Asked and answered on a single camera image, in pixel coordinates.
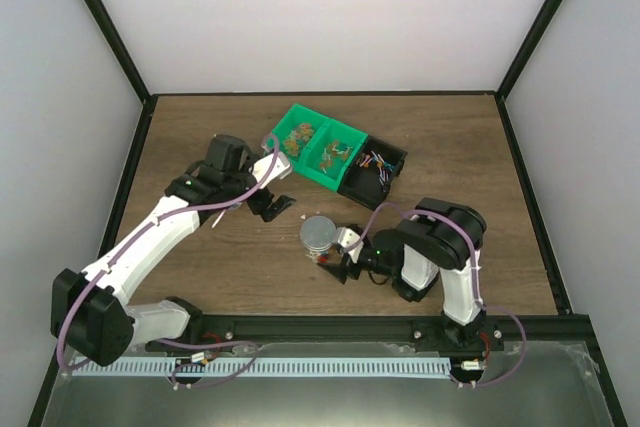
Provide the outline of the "black bin with lollipops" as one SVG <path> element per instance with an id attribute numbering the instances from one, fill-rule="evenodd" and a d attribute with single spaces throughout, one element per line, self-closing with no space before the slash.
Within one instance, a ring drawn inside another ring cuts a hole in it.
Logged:
<path id="1" fill-rule="evenodd" d="M 404 168 L 407 152 L 368 136 L 346 168 L 337 192 L 370 210 L 388 197 L 392 182 Z"/>

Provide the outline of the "silver metal jar lid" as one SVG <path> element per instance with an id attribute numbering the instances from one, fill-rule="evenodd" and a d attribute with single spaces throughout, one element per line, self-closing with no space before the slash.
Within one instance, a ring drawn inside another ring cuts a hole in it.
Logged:
<path id="1" fill-rule="evenodd" d="M 300 228 L 299 238 L 303 246 L 314 253 L 327 251 L 333 244 L 336 225 L 325 216 L 307 218 Z"/>

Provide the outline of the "green bin with star candies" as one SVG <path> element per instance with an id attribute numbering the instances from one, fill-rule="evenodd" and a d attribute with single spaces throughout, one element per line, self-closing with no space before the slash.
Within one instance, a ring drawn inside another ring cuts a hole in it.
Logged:
<path id="1" fill-rule="evenodd" d="M 271 130 L 279 140 L 280 151 L 293 169 L 301 168 L 303 156 L 311 147 L 311 140 L 319 133 L 329 117 L 301 104 L 293 104 Z"/>

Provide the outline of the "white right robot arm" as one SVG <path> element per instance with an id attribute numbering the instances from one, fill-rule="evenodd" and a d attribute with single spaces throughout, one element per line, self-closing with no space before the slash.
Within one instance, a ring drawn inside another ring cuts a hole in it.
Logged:
<path id="1" fill-rule="evenodd" d="M 317 265 L 342 284 L 364 271 L 383 276 L 408 302 L 421 301 L 441 281 L 445 340 L 455 349 L 468 349 L 486 317 L 478 279 L 486 221 L 469 206 L 425 197 L 412 210 L 397 210 L 397 226 L 369 236 L 378 213 L 391 205 L 382 203 L 363 227 L 338 228 L 332 246 L 341 260 Z"/>

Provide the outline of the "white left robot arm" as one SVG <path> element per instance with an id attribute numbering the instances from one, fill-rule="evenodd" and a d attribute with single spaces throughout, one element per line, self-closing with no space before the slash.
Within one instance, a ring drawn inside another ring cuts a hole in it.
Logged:
<path id="1" fill-rule="evenodd" d="M 241 139 L 218 134 L 204 159 L 191 164 L 165 189 L 151 213 L 109 252 L 79 272 L 65 269 L 52 284 L 51 332 L 56 360 L 65 371 L 71 348 L 87 361 L 108 366 L 130 347 L 171 340 L 181 350 L 204 339 L 201 309 L 178 297 L 134 306 L 142 281 L 182 240 L 209 219 L 247 204 L 269 222 L 293 204 L 275 197 L 270 182 L 286 177 L 292 165 L 274 134 L 262 143 L 263 156 Z"/>

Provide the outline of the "green bin with lollipops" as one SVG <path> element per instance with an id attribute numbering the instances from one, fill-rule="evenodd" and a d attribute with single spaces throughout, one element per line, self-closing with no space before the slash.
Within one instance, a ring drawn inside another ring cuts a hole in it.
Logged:
<path id="1" fill-rule="evenodd" d="M 347 168 L 367 138 L 365 132 L 329 119 L 303 149 L 298 172 L 331 191 L 337 191 Z"/>

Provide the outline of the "clear plastic jar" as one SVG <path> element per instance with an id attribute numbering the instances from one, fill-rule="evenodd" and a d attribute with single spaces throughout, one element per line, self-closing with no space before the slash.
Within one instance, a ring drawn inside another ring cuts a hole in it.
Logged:
<path id="1" fill-rule="evenodd" d="M 314 264 L 336 263 L 340 259 L 340 254 L 335 246 L 329 246 L 324 250 L 308 249 L 305 256 Z"/>

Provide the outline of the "silver metal scoop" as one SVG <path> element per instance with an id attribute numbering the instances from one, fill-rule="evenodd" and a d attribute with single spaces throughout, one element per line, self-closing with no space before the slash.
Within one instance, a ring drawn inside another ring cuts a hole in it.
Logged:
<path id="1" fill-rule="evenodd" d="M 214 229 L 220 223 L 220 221 L 222 220 L 222 218 L 224 217 L 224 215 L 226 213 L 234 211 L 234 210 L 237 210 L 240 207 L 241 207 L 241 203 L 236 203 L 236 204 L 234 204 L 234 205 L 232 205 L 230 207 L 227 207 L 224 210 L 221 210 L 220 213 L 215 218 L 215 220 L 212 222 L 211 228 Z"/>

